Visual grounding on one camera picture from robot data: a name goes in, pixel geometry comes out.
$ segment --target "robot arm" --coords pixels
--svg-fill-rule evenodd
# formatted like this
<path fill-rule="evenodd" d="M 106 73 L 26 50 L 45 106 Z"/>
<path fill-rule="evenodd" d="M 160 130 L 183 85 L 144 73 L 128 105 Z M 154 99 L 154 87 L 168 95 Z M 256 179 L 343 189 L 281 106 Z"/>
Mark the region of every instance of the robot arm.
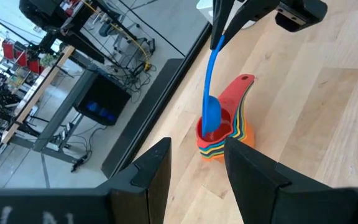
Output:
<path fill-rule="evenodd" d="M 214 23 L 211 49 L 215 49 L 235 0 L 214 0 Z M 240 31 L 248 21 L 258 21 L 278 11 L 275 20 L 282 28 L 296 32 L 321 22 L 327 14 L 327 5 L 320 0 L 248 0 L 237 11 L 224 33 L 222 48 Z"/>

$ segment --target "wooden table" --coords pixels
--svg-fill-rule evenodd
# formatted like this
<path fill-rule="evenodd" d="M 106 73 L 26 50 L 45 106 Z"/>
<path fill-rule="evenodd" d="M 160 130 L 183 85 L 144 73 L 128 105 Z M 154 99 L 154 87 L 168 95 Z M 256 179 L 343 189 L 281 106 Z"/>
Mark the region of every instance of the wooden table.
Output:
<path fill-rule="evenodd" d="M 69 56 L 74 52 L 74 47 L 68 46 L 63 50 L 63 55 L 57 62 L 57 66 L 47 67 L 39 75 L 38 79 L 31 86 L 30 90 L 25 94 L 17 108 L 14 110 L 14 116 L 16 117 L 16 123 L 12 124 L 10 128 L 5 130 L 2 134 L 1 142 L 7 144 L 12 138 L 13 134 L 19 128 L 19 124 L 23 123 L 27 115 L 31 112 L 32 107 L 38 102 L 44 91 L 51 84 L 52 80 L 59 73 L 63 64 L 67 61 Z"/>
<path fill-rule="evenodd" d="M 256 150 L 332 187 L 358 186 L 358 2 L 323 0 L 325 20 L 289 33 L 273 14 L 240 31 L 218 55 L 214 96 L 251 73 L 247 120 Z M 140 154 L 172 137 L 165 223 L 242 223 L 224 165 L 196 148 L 209 43 L 195 60 Z"/>

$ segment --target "black mount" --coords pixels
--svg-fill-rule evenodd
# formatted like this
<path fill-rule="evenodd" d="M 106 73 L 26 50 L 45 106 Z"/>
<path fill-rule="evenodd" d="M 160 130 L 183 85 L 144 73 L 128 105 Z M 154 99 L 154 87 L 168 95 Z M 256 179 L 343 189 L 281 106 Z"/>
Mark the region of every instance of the black mount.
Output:
<path fill-rule="evenodd" d="M 163 223 L 171 139 L 95 189 L 0 190 L 0 223 Z"/>
<path fill-rule="evenodd" d="M 214 0 L 214 22 L 211 49 L 215 49 L 235 0 Z M 320 0 L 247 0 L 230 22 L 224 33 L 222 48 L 240 31 L 248 21 L 258 21 L 272 12 L 278 11 L 277 25 L 296 32 L 321 22 L 327 14 L 327 4 Z"/>
<path fill-rule="evenodd" d="M 244 223 L 358 223 L 358 189 L 332 189 L 233 138 L 224 159 Z"/>

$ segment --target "yellow cable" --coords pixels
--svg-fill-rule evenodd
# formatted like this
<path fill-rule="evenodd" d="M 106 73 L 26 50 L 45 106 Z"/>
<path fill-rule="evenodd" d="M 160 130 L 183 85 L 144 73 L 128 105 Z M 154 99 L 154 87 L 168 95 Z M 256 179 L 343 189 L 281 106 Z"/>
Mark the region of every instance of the yellow cable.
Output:
<path fill-rule="evenodd" d="M 97 10 L 92 7 L 89 3 L 87 3 L 85 0 L 81 0 L 81 2 L 83 2 L 85 4 L 85 6 L 87 6 L 88 8 L 90 8 L 94 13 L 97 13 Z M 136 44 L 136 46 L 142 51 L 142 53 L 144 54 L 145 57 L 145 65 L 144 65 L 144 69 L 147 71 L 151 68 L 151 64 L 149 62 L 149 56 L 147 55 L 146 51 L 143 49 L 143 47 L 136 41 L 134 40 L 129 34 L 127 34 L 127 32 L 125 32 L 124 30 L 121 30 L 119 27 L 117 27 L 116 25 L 114 25 L 112 22 L 110 22 L 110 26 L 115 28 L 116 30 L 118 30 L 119 32 L 121 32 L 122 34 L 126 35 L 128 38 L 131 39 L 131 41 L 133 41 L 133 43 Z"/>

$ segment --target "red chair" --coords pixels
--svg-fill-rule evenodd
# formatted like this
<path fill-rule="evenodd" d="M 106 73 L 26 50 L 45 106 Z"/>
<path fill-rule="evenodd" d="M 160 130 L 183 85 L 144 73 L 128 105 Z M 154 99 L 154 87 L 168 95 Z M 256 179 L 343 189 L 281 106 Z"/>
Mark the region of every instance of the red chair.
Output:
<path fill-rule="evenodd" d="M 26 53 L 21 51 L 17 51 L 16 52 L 16 60 L 17 60 L 17 64 L 20 65 L 21 67 L 26 67 L 27 66 L 27 55 Z"/>
<path fill-rule="evenodd" d="M 13 54 L 13 44 L 9 43 L 8 41 L 2 42 L 2 49 L 4 51 L 4 57 L 6 57 L 9 60 L 13 60 L 14 59 L 14 54 Z"/>
<path fill-rule="evenodd" d="M 27 63 L 27 67 L 30 69 L 31 72 L 35 72 L 37 74 L 40 74 L 40 63 L 39 60 L 31 60 Z"/>

